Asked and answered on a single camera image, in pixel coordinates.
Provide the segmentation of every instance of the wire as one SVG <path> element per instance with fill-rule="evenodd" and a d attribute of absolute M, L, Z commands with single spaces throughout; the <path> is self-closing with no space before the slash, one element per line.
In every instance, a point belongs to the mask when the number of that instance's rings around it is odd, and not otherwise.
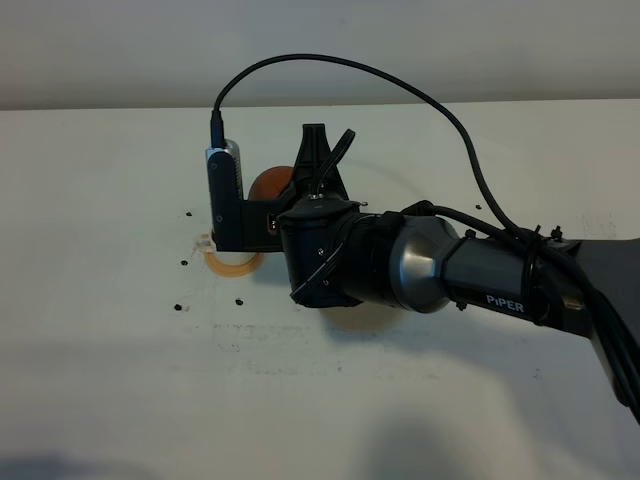
<path fill-rule="evenodd" d="M 518 227 L 515 223 L 507 217 L 504 211 L 498 205 L 491 190 L 489 190 L 489 186 L 484 179 L 484 175 L 482 174 L 482 170 L 480 169 L 480 163 L 478 161 L 478 155 L 476 154 L 475 147 L 473 146 L 473 142 L 471 141 L 471 137 L 469 133 L 464 128 L 460 120 L 451 113 L 447 108 L 445 108 L 442 104 L 431 98 L 426 93 L 418 90 L 412 85 L 400 80 L 399 78 L 394 77 L 382 70 L 378 70 L 377 68 L 370 67 L 368 65 L 364 65 L 362 63 L 354 62 L 352 60 L 346 60 L 344 58 L 332 57 L 329 55 L 318 55 L 314 53 L 293 53 L 290 55 L 280 55 L 277 57 L 267 58 L 262 60 L 261 62 L 254 63 L 250 67 L 246 68 L 238 75 L 236 75 L 220 92 L 218 98 L 216 98 L 215 104 L 213 106 L 213 112 L 211 115 L 211 145 L 213 148 L 224 148 L 224 127 L 222 125 L 222 117 L 220 115 L 220 106 L 222 101 L 227 96 L 227 94 L 231 91 L 233 87 L 235 87 L 243 78 L 250 75 L 251 73 L 259 70 L 263 67 L 273 65 L 276 63 L 282 62 L 290 62 L 293 60 L 312 60 L 318 62 L 326 62 L 326 63 L 335 63 L 337 65 L 343 65 L 345 67 L 355 68 L 356 70 L 361 70 L 363 72 L 370 73 L 371 75 L 375 75 L 376 77 L 382 78 L 388 82 L 397 85 L 398 87 L 406 90 L 407 92 L 415 95 L 423 102 L 427 103 L 442 115 L 445 116 L 449 122 L 455 127 L 460 136 L 462 137 L 462 141 L 467 149 L 467 154 L 469 155 L 469 161 L 471 162 L 471 170 L 473 171 L 473 176 L 475 177 L 476 183 L 478 184 L 478 188 L 480 189 L 480 193 L 482 193 L 482 197 L 485 202 L 491 209 L 491 212 L 496 216 L 498 221 L 504 225 L 504 227 L 515 237 L 520 239 L 526 238 L 526 233 Z"/>
<path fill-rule="evenodd" d="M 329 174 L 329 172 L 340 163 L 340 160 L 345 156 L 347 150 L 353 143 L 353 139 L 356 137 L 356 132 L 347 128 L 347 130 L 342 134 L 338 143 L 333 148 L 327 159 L 322 162 L 320 165 L 320 169 L 318 170 L 318 174 L 314 179 L 314 182 L 311 186 L 311 192 L 316 195 L 320 193 L 320 189 L 322 188 L 322 182 Z"/>
<path fill-rule="evenodd" d="M 268 58 L 251 65 L 250 67 L 236 75 L 222 89 L 222 91 L 216 98 L 213 111 L 211 113 L 211 145 L 213 148 L 224 148 L 225 146 L 224 124 L 222 122 L 220 106 L 229 91 L 231 91 L 231 89 L 235 87 L 243 78 L 255 72 L 256 70 L 259 70 L 268 65 L 273 65 L 281 62 L 289 62 L 293 60 L 312 60 L 334 63 L 337 65 L 343 65 L 346 67 L 354 68 L 356 70 L 367 72 L 371 75 L 382 78 L 383 80 L 399 86 L 400 88 L 415 95 L 416 97 L 433 107 L 435 110 L 440 112 L 442 115 L 444 115 L 444 117 L 449 120 L 449 122 L 451 122 L 451 124 L 462 137 L 462 141 L 464 142 L 467 154 L 469 156 L 471 170 L 473 171 L 473 176 L 476 180 L 478 188 L 480 189 L 480 193 L 482 194 L 485 202 L 487 202 L 487 205 L 489 206 L 491 212 L 504 226 L 506 232 L 499 230 L 496 227 L 482 222 L 481 220 L 478 220 L 474 217 L 463 214 L 462 212 L 457 212 L 452 209 L 447 209 L 446 207 L 433 206 L 430 208 L 430 210 L 435 215 L 442 215 L 452 218 L 453 220 L 464 223 L 471 228 L 486 233 L 487 235 L 490 235 L 496 240 L 509 246 L 519 255 L 525 256 L 527 249 L 526 244 L 530 243 L 532 239 L 535 239 L 535 236 L 538 234 L 520 228 L 500 208 L 484 178 L 484 175 L 480 168 L 480 163 L 478 161 L 478 156 L 475 151 L 475 147 L 473 146 L 473 142 L 471 141 L 471 137 L 469 136 L 469 133 L 464 128 L 462 123 L 460 123 L 458 118 L 443 105 L 431 98 L 429 95 L 423 93 L 412 85 L 409 85 L 408 83 L 394 77 L 393 75 L 370 67 L 368 65 L 339 57 L 317 55 L 311 53 L 281 55 Z M 629 404 L 629 408 L 631 409 L 633 415 L 636 417 L 636 420 L 638 420 L 638 422 L 640 423 L 640 375 L 638 374 L 638 368 L 634 364 L 634 361 L 631 358 L 630 354 L 631 351 L 634 352 L 634 354 L 637 354 L 637 345 L 634 345 L 634 343 L 631 341 L 629 333 L 623 325 L 621 319 L 617 315 L 617 312 L 615 312 L 613 307 L 602 298 L 602 294 L 595 289 L 586 274 L 571 257 L 563 252 L 549 247 L 548 245 L 540 245 L 538 248 L 539 255 L 542 258 L 549 260 L 552 264 L 554 264 L 561 271 L 567 274 L 585 295 L 585 302 L 587 303 L 587 307 L 591 312 L 594 329 L 600 339 L 602 349 L 607 357 L 613 375 L 618 382 L 618 385 L 620 386 L 625 400 Z M 332 262 L 325 262 L 327 265 L 323 264 L 323 266 L 325 266 L 325 268 L 331 266 L 335 258 L 337 257 L 332 258 Z M 321 272 L 315 272 L 314 275 L 312 275 L 314 279 L 319 278 L 315 276 L 316 273 L 321 274 Z"/>

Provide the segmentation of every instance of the table surface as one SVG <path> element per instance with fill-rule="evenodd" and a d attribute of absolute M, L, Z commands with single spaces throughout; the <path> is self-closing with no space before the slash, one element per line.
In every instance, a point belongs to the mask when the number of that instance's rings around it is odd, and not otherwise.
<path fill-rule="evenodd" d="M 517 223 L 640 236 L 640 101 L 451 109 Z M 208 270 L 208 117 L 0 113 L 0 478 L 638 478 L 640 427 L 583 339 L 451 305 L 307 310 L 281 254 Z M 225 122 L 245 185 L 326 123 L 332 145 L 357 132 L 340 168 L 368 211 L 426 198 L 495 221 L 426 106 Z"/>

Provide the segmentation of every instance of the black cable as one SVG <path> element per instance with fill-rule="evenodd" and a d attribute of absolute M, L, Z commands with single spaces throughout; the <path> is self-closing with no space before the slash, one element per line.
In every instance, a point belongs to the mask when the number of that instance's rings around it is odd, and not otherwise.
<path fill-rule="evenodd" d="M 480 193 L 482 193 L 482 197 L 485 202 L 496 216 L 498 221 L 515 237 L 520 239 L 525 239 L 526 234 L 524 231 L 518 227 L 515 223 L 511 221 L 509 217 L 502 211 L 498 202 L 496 202 L 495 198 L 493 198 L 493 194 L 491 190 L 489 190 L 489 186 L 484 179 L 482 174 L 482 170 L 480 169 L 480 163 L 478 162 L 478 155 L 476 154 L 475 147 L 473 146 L 473 142 L 471 141 L 471 137 L 469 137 L 469 133 L 464 128 L 460 120 L 456 118 L 456 116 L 447 110 L 442 104 L 431 98 L 426 93 L 418 90 L 417 88 L 409 85 L 406 82 L 403 82 L 399 78 L 394 77 L 382 70 L 378 70 L 377 68 L 370 67 L 368 65 L 364 65 L 362 63 L 354 62 L 352 60 L 346 60 L 344 58 L 332 57 L 329 55 L 318 55 L 314 53 L 293 53 L 290 55 L 280 55 L 277 57 L 267 58 L 266 60 L 262 60 L 261 62 L 254 63 L 250 67 L 246 68 L 238 75 L 236 75 L 220 92 L 218 98 L 216 98 L 215 104 L 213 106 L 213 112 L 211 114 L 211 146 L 213 148 L 224 148 L 225 140 L 224 140 L 224 125 L 222 123 L 222 116 L 220 114 L 220 106 L 222 101 L 227 96 L 229 91 L 233 87 L 235 87 L 243 78 L 250 75 L 251 73 L 259 70 L 268 65 L 273 65 L 275 63 L 281 62 L 290 62 L 293 60 L 313 60 L 318 62 L 327 62 L 327 63 L 335 63 L 337 65 L 343 65 L 345 67 L 355 68 L 356 70 L 361 70 L 363 72 L 370 73 L 371 75 L 375 75 L 376 77 L 382 78 L 388 82 L 397 85 L 398 87 L 406 90 L 407 92 L 415 95 L 423 102 L 429 104 L 431 107 L 435 108 L 438 112 L 445 116 L 449 122 L 455 127 L 460 136 L 462 137 L 462 141 L 467 149 L 467 153 L 469 155 L 469 161 L 471 162 L 471 170 L 473 170 L 473 176 L 476 179 L 476 183 L 478 184 L 478 188 L 480 189 Z"/>
<path fill-rule="evenodd" d="M 356 132 L 350 128 L 347 128 L 347 130 L 342 134 L 342 137 L 340 137 L 340 140 L 338 140 L 338 143 L 336 143 L 336 146 L 333 148 L 327 159 L 322 162 L 322 165 L 320 165 L 318 174 L 311 186 L 312 193 L 315 193 L 316 195 L 320 193 L 320 188 L 322 187 L 322 182 L 325 177 L 338 165 L 338 163 L 340 163 L 340 160 L 344 158 L 355 137 Z"/>

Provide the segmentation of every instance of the orange ball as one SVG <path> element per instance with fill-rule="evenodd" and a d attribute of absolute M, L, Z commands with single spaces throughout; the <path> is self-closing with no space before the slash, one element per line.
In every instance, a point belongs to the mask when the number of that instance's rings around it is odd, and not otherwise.
<path fill-rule="evenodd" d="M 273 167 L 265 170 L 251 185 L 249 200 L 273 200 L 291 181 L 293 167 Z"/>

